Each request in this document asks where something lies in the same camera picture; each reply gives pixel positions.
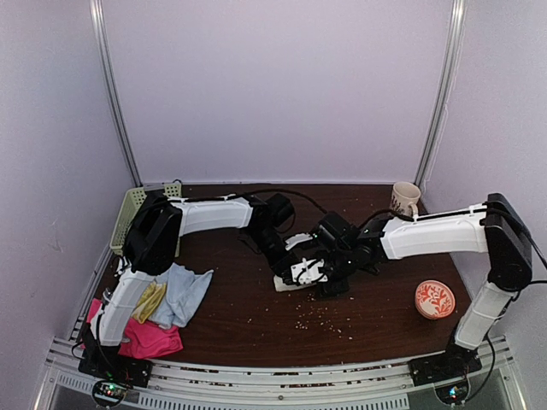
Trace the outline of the aluminium front rail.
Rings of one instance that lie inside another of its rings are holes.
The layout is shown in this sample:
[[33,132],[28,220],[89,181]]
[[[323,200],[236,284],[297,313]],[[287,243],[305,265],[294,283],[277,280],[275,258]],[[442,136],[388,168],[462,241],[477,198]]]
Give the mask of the aluminium front rail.
[[[78,371],[74,340],[54,338],[31,409],[100,409],[91,398],[98,378]],[[146,387],[134,386],[113,409],[532,409],[504,337],[479,347],[483,368],[470,372],[471,401],[446,405],[440,399],[452,378],[417,385],[408,363],[418,356],[369,363],[315,367],[237,367],[153,360]]]

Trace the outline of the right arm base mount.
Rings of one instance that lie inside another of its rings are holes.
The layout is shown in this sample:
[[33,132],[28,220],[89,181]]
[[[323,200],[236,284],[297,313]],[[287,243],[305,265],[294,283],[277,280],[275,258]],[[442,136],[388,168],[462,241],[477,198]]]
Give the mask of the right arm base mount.
[[412,359],[408,362],[414,386],[435,384],[452,378],[463,378],[482,369],[476,350],[445,350],[443,353]]

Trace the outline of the light blue towel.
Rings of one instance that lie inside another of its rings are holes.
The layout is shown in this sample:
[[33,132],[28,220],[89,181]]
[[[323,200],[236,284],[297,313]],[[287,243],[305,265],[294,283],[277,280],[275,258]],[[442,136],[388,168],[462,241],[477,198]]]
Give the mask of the light blue towel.
[[186,327],[203,301],[213,273],[213,270],[208,270],[196,274],[184,266],[173,264],[165,273],[156,277],[156,283],[165,284],[167,288],[149,321],[165,330],[173,326]]

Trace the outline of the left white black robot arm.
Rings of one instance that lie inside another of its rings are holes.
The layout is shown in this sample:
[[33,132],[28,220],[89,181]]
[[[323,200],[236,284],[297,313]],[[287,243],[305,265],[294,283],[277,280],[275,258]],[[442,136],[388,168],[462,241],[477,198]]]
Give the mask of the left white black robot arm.
[[283,277],[298,263],[277,229],[294,214],[281,194],[262,200],[253,194],[197,198],[149,194],[124,236],[121,278],[92,317],[83,335],[83,359],[105,379],[123,370],[118,355],[131,313],[153,278],[173,264],[181,237],[199,231],[237,228],[246,232],[274,274]]

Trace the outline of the red white patterned bowl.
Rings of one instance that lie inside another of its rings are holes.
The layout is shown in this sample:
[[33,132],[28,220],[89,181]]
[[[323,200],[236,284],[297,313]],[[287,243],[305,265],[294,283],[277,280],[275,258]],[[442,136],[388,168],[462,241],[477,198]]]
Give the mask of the red white patterned bowl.
[[426,319],[444,319],[455,311],[456,298],[446,284],[437,280],[426,280],[415,290],[415,307]]

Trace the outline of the yellow patterned towel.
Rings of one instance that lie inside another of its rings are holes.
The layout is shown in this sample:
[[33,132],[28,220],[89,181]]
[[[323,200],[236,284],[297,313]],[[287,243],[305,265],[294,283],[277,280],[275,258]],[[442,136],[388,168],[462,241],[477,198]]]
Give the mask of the yellow patterned towel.
[[161,305],[166,293],[167,285],[165,283],[150,283],[140,296],[137,306],[132,312],[132,318],[139,324],[143,324]]

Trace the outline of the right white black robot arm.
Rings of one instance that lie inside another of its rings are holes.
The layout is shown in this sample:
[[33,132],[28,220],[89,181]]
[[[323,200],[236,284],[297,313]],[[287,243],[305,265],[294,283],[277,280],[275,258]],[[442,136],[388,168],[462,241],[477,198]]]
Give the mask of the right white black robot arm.
[[359,226],[326,214],[311,233],[319,244],[304,266],[327,294],[358,270],[410,256],[487,254],[490,270],[467,312],[453,330],[438,369],[453,378],[466,368],[510,301],[532,282],[532,240],[519,215],[501,194],[486,202],[441,214],[407,216],[380,210]]

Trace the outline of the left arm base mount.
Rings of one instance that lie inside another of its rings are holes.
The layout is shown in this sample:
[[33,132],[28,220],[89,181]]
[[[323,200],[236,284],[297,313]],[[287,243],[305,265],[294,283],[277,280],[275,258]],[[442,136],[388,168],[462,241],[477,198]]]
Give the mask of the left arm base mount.
[[153,363],[149,360],[85,350],[79,360],[78,370],[95,378],[106,379],[119,384],[146,388]]

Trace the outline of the cream patterned mug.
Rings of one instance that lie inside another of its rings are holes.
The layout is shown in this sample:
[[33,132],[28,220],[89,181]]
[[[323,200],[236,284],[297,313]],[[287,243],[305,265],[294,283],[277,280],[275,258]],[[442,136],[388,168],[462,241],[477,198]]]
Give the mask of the cream patterned mug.
[[421,199],[421,190],[410,182],[396,182],[391,190],[390,209],[409,217],[419,215],[418,202]]

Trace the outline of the left aluminium frame post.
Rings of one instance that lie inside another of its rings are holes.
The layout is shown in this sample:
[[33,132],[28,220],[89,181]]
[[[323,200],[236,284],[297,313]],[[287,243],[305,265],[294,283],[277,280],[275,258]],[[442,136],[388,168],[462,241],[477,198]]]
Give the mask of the left aluminium frame post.
[[127,134],[121,101],[115,83],[115,73],[112,65],[108,34],[104,19],[103,1],[91,0],[89,4],[91,11],[91,23],[97,42],[99,60],[101,62],[103,79],[106,86],[109,109],[115,126],[116,137],[120,143],[122,156],[131,176],[132,183],[135,187],[140,187],[142,185],[142,179],[140,172],[138,171],[138,165]]

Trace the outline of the pink towel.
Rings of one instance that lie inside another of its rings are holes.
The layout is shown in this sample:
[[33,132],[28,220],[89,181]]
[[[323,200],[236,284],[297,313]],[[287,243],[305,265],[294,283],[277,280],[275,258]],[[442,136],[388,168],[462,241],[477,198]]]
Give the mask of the pink towel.
[[131,316],[124,331],[124,340],[120,345],[119,354],[133,359],[147,360],[174,354],[183,348],[177,326],[162,329],[149,320],[140,323]]

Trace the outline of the green plastic basket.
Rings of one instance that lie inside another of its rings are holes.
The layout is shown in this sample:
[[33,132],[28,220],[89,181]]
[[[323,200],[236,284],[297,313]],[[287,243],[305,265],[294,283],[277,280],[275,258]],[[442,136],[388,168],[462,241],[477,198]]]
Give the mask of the green plastic basket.
[[151,192],[158,191],[167,197],[180,197],[182,183],[179,180],[175,180],[172,183],[148,184],[144,187],[132,188],[126,192],[109,242],[109,247],[115,255],[123,256],[122,248],[129,225],[146,197]]

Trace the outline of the aluminium frame post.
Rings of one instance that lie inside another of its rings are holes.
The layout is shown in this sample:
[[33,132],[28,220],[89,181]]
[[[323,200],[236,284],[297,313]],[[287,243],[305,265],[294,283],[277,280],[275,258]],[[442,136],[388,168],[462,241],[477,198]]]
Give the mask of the aluminium frame post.
[[91,11],[91,23],[97,42],[99,60],[101,62],[103,79],[106,86],[109,109],[115,126],[116,137],[120,143],[122,156],[131,176],[132,183],[135,187],[140,187],[142,185],[142,179],[140,172],[138,171],[138,165],[127,134],[121,101],[115,83],[115,73],[112,65],[108,34],[104,19],[103,1],[91,0],[89,4]]
[[467,1],[452,2],[450,24],[444,52],[444,62],[438,82],[437,95],[433,105],[426,141],[415,175],[415,184],[424,187],[431,173],[443,132],[444,120],[448,110],[450,92],[456,77],[456,70],[462,47]]

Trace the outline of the right aluminium frame post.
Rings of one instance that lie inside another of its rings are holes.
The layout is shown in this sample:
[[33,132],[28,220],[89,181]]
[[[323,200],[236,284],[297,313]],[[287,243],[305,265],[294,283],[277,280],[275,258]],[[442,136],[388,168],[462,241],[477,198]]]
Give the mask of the right aluminium frame post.
[[452,2],[450,24],[444,52],[444,62],[438,82],[437,95],[433,105],[426,141],[415,175],[415,184],[424,187],[431,173],[443,132],[444,120],[448,110],[450,92],[456,77],[456,70],[462,47],[467,1]]

